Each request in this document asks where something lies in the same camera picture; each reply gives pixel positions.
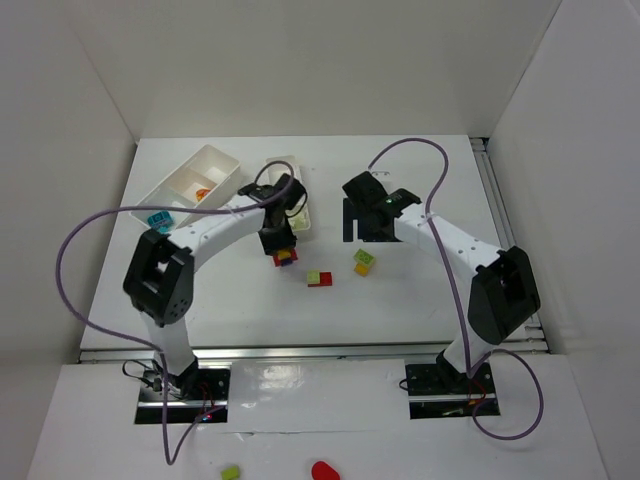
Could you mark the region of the red yellow purple lego stack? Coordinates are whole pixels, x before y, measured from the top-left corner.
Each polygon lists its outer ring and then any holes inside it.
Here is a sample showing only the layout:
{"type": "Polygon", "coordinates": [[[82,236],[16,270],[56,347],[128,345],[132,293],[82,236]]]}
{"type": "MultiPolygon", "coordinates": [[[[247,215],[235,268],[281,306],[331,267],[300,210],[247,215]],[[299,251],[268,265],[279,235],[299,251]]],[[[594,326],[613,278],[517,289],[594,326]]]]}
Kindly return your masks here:
{"type": "Polygon", "coordinates": [[[272,259],[276,267],[285,267],[296,262],[298,257],[295,248],[291,247],[278,250],[272,255],[272,259]]]}

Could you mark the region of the lime and red lego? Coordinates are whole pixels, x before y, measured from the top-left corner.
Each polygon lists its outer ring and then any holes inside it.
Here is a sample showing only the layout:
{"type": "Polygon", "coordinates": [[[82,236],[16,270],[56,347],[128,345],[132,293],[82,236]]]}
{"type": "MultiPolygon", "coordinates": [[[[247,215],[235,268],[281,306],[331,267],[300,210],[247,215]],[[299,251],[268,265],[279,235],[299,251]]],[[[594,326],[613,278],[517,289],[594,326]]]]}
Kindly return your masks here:
{"type": "Polygon", "coordinates": [[[309,270],[307,272],[307,286],[313,287],[328,287],[333,285],[333,277],[331,272],[309,270]]]}

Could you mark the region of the yellow oval lego piece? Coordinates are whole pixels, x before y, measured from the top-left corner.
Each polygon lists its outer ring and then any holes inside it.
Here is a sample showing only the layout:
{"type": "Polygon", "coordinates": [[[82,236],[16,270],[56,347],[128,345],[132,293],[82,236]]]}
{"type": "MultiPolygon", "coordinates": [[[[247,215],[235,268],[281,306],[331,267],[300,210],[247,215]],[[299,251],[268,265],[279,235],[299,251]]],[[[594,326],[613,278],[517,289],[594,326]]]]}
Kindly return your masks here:
{"type": "Polygon", "coordinates": [[[209,193],[210,193],[210,189],[207,189],[207,188],[198,189],[195,193],[196,201],[201,202],[209,193]]]}

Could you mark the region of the teal arched lego brick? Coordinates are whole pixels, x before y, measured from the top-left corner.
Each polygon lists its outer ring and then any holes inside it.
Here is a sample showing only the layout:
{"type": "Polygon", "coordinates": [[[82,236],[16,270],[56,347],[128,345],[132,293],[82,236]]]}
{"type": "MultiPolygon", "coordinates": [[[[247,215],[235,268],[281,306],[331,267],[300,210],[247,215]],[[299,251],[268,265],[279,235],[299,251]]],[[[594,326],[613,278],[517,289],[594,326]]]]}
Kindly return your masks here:
{"type": "Polygon", "coordinates": [[[169,231],[174,225],[174,220],[168,211],[161,210],[151,214],[147,218],[147,223],[152,229],[158,231],[169,231]]]}

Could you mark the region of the lime lego brick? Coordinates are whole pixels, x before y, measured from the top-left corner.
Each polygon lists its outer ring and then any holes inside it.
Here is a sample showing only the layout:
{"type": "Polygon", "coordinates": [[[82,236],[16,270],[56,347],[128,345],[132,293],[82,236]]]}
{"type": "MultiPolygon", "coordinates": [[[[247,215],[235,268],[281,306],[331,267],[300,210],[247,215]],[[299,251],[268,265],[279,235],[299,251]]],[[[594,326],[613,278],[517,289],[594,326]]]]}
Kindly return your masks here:
{"type": "Polygon", "coordinates": [[[294,231],[303,231],[308,229],[308,222],[305,216],[299,214],[289,219],[289,223],[294,231]]]}

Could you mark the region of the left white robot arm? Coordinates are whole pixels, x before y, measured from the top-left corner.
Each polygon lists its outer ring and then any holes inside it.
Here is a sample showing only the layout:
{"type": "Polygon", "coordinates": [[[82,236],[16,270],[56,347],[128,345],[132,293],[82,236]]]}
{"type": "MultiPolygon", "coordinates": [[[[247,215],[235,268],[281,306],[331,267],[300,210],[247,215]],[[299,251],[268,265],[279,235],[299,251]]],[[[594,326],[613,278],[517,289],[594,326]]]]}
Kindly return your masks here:
{"type": "Polygon", "coordinates": [[[153,230],[139,239],[123,289],[140,312],[154,362],[168,384],[186,396],[199,380],[198,360],[190,345],[185,316],[193,304],[195,274],[216,254],[238,240],[257,234],[267,256],[296,246],[287,208],[277,201],[259,207],[235,196],[232,209],[204,216],[165,235],[153,230]]]}

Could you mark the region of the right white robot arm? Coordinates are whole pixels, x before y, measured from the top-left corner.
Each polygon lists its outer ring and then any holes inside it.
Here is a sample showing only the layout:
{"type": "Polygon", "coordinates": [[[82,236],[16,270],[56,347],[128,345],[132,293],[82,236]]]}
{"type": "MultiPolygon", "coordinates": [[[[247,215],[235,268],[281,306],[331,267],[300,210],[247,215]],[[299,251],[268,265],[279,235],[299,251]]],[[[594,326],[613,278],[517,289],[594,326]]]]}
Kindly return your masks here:
{"type": "Polygon", "coordinates": [[[436,371],[449,388],[463,383],[479,362],[540,308],[531,263],[524,250],[485,243],[425,210],[406,189],[385,190],[364,172],[343,186],[356,218],[373,233],[434,256],[455,287],[462,315],[460,333],[436,358],[436,371]]]}

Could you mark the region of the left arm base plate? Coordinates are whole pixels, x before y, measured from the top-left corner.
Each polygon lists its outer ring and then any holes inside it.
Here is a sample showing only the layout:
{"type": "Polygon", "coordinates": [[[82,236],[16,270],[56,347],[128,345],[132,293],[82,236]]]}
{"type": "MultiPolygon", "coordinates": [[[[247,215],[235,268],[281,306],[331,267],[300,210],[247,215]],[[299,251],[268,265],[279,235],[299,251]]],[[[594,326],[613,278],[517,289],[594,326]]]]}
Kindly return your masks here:
{"type": "MultiPolygon", "coordinates": [[[[134,423],[161,424],[164,383],[159,369],[150,363],[127,360],[121,372],[140,386],[134,423]]],[[[167,423],[189,424],[197,416],[201,416],[201,423],[226,423],[230,380],[230,368],[204,368],[183,388],[169,385],[167,423]]]]}

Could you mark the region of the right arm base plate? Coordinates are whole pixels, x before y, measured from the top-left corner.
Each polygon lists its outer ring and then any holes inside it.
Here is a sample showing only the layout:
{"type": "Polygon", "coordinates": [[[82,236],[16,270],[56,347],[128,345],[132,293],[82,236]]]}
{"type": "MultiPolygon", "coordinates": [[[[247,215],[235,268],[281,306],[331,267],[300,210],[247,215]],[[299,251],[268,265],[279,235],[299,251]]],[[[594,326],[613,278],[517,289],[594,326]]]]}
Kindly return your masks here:
{"type": "Polygon", "coordinates": [[[398,382],[408,395],[411,420],[499,416],[500,407],[491,367],[484,363],[473,380],[447,386],[435,364],[406,364],[405,378],[398,382]]]}

